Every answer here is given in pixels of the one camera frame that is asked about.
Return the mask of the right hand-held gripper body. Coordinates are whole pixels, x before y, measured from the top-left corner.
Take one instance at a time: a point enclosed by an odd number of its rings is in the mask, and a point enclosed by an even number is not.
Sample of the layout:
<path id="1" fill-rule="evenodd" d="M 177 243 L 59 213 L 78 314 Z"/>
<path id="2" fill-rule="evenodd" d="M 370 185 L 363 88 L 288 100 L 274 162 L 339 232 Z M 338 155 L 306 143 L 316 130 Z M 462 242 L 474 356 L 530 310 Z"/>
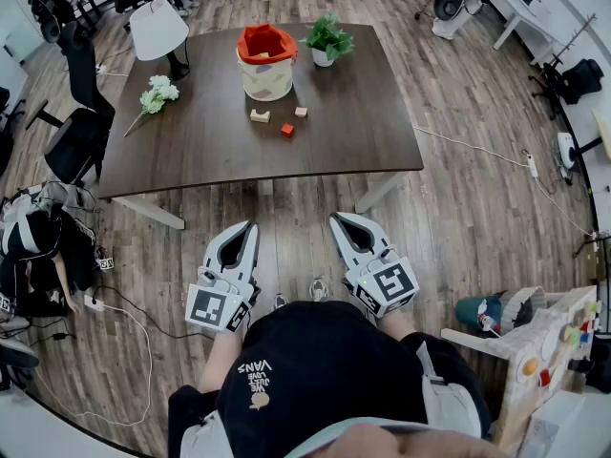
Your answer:
<path id="1" fill-rule="evenodd" d="M 408 304 L 419 293 L 407 258 L 371 260 L 363 267 L 349 269 L 345 276 L 349 291 L 375 318 Z"/>

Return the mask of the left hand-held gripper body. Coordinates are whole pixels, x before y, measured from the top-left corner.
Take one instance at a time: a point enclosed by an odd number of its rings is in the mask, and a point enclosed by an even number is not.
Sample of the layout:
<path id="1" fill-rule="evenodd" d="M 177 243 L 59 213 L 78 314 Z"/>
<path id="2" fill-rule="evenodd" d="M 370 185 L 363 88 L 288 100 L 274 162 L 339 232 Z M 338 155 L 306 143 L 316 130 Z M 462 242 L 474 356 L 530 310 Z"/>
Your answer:
<path id="1" fill-rule="evenodd" d="M 253 278 L 225 280 L 202 267 L 197 282 L 189 285 L 185 320 L 216 332 L 236 333 L 260 293 Z"/>

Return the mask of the person's left forearm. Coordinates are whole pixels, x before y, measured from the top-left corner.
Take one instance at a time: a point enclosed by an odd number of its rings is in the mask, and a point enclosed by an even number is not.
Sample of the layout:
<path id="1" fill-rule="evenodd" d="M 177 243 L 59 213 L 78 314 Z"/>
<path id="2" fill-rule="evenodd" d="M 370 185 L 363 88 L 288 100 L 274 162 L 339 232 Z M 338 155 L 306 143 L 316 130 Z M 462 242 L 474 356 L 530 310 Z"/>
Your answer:
<path id="1" fill-rule="evenodd" d="M 217 333 L 200 375 L 199 392 L 208 393 L 220 390 L 241 352 L 242 335 L 240 333 Z"/>

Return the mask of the person's right forearm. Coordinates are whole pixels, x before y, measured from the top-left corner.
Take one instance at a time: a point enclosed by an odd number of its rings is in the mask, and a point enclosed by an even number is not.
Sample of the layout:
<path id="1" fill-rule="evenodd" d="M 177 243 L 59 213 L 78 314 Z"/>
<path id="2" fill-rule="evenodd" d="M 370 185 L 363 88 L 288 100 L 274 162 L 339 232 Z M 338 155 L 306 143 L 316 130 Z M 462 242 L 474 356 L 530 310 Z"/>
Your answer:
<path id="1" fill-rule="evenodd" d="M 380 331 L 396 341 L 402 341 L 405 337 L 415 332 L 415 328 L 408 316 L 399 309 L 379 318 L 376 326 Z"/>

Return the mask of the white table leg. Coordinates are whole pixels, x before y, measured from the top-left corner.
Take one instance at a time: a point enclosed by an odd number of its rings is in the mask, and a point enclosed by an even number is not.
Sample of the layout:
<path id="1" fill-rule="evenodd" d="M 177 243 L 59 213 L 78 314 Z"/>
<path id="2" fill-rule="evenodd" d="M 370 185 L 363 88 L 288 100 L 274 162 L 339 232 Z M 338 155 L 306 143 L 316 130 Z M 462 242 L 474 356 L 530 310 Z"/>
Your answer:
<path id="1" fill-rule="evenodd" d="M 399 185 L 403 181 L 405 175 L 406 173 L 404 171 L 382 174 L 356 202 L 354 212 L 356 214 L 366 213 L 376 202 Z"/>
<path id="2" fill-rule="evenodd" d="M 173 229 L 185 229 L 185 221 L 182 218 L 177 217 L 171 214 L 170 212 L 158 207 L 156 204 L 148 201 L 143 196 L 132 195 L 125 197 L 115 197 L 112 198 L 112 201 Z"/>

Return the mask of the teal waste bin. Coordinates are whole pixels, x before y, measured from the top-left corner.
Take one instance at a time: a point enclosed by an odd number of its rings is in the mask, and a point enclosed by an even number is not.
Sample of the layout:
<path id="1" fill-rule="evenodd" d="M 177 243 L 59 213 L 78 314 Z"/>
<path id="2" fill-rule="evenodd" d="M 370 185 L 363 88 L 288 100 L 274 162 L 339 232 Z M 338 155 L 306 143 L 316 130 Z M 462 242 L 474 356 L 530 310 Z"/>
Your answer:
<path id="1" fill-rule="evenodd" d="M 500 336 L 502 304 L 496 295 L 460 300 L 454 314 L 460 323 L 471 329 Z"/>

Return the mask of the person's black t-shirt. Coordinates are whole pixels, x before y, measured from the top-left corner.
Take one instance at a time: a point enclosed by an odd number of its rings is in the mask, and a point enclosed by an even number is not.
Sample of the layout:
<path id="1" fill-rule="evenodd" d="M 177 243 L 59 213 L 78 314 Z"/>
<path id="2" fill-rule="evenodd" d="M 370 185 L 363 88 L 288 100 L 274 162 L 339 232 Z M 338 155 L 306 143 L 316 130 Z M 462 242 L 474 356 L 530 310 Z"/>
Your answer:
<path id="1" fill-rule="evenodd" d="M 186 385 L 171 395 L 168 457 L 285 458 L 352 418 L 420 423 L 488 441 L 490 412 L 459 352 L 417 330 L 396 341 L 376 322 L 347 302 L 272 310 L 241 334 L 242 352 L 220 390 Z"/>

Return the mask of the wooden toy board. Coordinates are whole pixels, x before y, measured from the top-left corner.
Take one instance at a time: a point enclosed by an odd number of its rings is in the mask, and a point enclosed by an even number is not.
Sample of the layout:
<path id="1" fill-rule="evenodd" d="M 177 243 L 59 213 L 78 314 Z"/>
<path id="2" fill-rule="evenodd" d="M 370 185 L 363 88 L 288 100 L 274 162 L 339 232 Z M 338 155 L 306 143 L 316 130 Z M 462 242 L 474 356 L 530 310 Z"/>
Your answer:
<path id="1" fill-rule="evenodd" d="M 516 456 L 531 415 L 577 376 L 569 363 L 589 359 L 600 303 L 594 285 L 559 293 L 524 287 L 500 302 L 500 331 L 491 338 L 450 328 L 441 337 L 508 363 L 493 442 Z"/>

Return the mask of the white artificial flower bouquet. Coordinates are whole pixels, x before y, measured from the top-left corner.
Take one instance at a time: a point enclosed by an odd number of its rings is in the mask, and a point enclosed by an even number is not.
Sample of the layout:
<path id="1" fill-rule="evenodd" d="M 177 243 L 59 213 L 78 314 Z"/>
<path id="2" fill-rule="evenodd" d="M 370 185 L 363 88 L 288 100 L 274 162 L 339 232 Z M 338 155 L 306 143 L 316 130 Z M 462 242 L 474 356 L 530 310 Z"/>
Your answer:
<path id="1" fill-rule="evenodd" d="M 163 109 L 166 102 L 179 99 L 179 89 L 167 75 L 151 76 L 148 84 L 150 89 L 144 92 L 139 99 L 141 112 L 128 127 L 124 137 L 132 132 L 143 117 L 157 114 Z"/>

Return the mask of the beige fabric basket red lining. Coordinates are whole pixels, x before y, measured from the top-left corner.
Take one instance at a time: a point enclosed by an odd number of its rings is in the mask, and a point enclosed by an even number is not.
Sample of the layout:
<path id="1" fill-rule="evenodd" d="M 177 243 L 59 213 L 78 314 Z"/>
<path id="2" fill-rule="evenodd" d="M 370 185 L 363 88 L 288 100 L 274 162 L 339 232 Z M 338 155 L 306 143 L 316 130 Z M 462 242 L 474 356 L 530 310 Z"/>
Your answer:
<path id="1" fill-rule="evenodd" d="M 269 58 L 257 57 L 261 52 L 268 52 Z M 270 24 L 246 27 L 238 38 L 236 54 L 249 97 L 269 102 L 291 91 L 298 47 L 287 32 Z"/>

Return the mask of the potted green plant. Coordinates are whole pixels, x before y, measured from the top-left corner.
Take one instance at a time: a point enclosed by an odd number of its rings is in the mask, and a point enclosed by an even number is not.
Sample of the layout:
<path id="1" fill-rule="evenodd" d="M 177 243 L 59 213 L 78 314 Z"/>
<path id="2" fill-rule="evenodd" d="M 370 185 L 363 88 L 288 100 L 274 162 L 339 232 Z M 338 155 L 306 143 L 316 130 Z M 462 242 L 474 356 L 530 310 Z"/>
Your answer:
<path id="1" fill-rule="evenodd" d="M 300 43 L 311 49 L 314 63 L 321 68 L 330 67 L 340 56 L 354 50 L 354 37 L 338 27 L 334 11 L 327 12 L 307 28 L 308 35 Z"/>

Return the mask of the white round device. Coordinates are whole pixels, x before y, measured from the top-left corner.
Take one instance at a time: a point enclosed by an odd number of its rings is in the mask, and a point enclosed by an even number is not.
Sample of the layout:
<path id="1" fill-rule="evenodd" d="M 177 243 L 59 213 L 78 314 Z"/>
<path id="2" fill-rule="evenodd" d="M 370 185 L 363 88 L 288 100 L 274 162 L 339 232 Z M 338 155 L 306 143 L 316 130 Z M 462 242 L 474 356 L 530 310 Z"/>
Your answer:
<path id="1" fill-rule="evenodd" d="M 561 165 L 565 170 L 571 170 L 578 157 L 574 139 L 569 133 L 558 133 L 557 145 Z"/>

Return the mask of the black bag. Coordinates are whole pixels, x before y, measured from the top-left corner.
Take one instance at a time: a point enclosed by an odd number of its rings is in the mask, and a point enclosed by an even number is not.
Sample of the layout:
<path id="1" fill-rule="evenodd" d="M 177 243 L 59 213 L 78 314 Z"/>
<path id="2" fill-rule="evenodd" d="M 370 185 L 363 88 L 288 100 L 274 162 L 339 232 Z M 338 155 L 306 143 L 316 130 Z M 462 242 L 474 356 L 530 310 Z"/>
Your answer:
<path id="1" fill-rule="evenodd" d="M 611 393 L 611 339 L 596 335 L 593 340 L 590 361 L 592 369 L 586 376 L 586 384 L 604 394 Z"/>

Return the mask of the white shade table lamp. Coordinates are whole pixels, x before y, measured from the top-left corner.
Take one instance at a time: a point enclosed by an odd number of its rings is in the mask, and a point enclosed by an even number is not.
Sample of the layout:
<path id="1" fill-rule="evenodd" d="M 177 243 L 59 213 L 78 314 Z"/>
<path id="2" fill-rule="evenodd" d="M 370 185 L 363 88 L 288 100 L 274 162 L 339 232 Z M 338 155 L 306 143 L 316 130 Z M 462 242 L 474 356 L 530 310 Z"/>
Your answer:
<path id="1" fill-rule="evenodd" d="M 186 44 L 189 28 L 167 0 L 153 0 L 141 6 L 132 13 L 129 24 L 138 60 L 166 57 L 174 81 L 189 74 L 189 64 L 176 55 L 176 49 Z"/>

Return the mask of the white desk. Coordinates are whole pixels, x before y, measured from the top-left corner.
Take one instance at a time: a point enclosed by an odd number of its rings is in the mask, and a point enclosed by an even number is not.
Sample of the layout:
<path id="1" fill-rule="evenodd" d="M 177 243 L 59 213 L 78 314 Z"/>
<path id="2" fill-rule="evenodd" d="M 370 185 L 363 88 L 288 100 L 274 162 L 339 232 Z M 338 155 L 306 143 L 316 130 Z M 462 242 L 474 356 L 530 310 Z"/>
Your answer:
<path id="1" fill-rule="evenodd" d="M 542 66 L 555 48 L 563 48 L 573 35 L 564 28 L 565 15 L 551 12 L 540 0 L 490 0 L 498 10 L 507 10 L 504 31 L 493 44 L 498 51 L 515 31 L 533 56 L 531 65 Z"/>

